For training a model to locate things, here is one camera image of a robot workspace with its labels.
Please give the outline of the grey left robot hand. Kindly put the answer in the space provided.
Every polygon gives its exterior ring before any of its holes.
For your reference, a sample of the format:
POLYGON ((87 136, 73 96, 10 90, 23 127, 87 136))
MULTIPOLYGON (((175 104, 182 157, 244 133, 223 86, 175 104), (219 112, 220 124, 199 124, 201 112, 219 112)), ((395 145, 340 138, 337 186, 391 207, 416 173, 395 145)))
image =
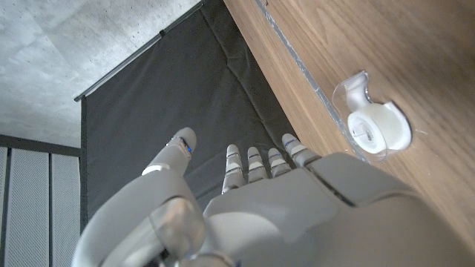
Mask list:
POLYGON ((92 216, 73 266, 472 266, 474 251, 410 186, 291 134, 264 165, 226 152, 222 193, 200 208, 184 180, 197 144, 176 132, 92 216))

